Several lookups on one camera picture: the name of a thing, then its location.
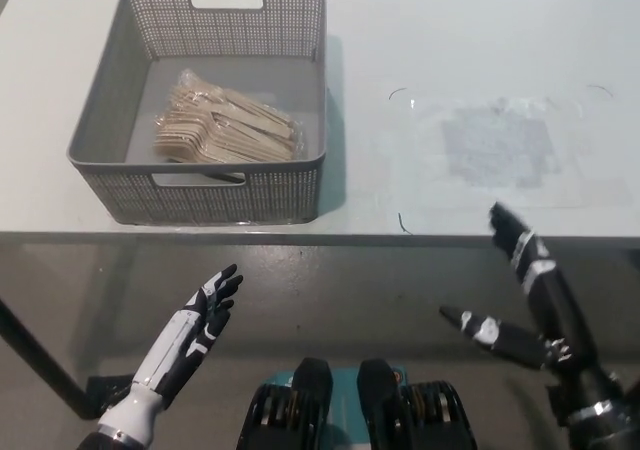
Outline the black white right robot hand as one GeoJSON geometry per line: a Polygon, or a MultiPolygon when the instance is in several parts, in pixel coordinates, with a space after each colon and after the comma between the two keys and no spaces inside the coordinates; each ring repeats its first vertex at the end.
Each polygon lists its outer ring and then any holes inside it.
{"type": "Polygon", "coordinates": [[[571,410],[613,399],[617,391],[599,363],[586,319],[543,239],[500,202],[489,219],[493,243],[515,273],[536,330],[453,306],[442,306],[440,315],[482,350],[553,373],[571,410]]]}

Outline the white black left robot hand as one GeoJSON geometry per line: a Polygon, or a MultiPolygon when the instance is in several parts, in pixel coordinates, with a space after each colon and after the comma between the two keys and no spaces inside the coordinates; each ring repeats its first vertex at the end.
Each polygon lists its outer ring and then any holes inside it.
{"type": "Polygon", "coordinates": [[[231,317],[243,276],[232,264],[207,280],[166,323],[133,379],[168,408],[200,367],[231,317]]]}

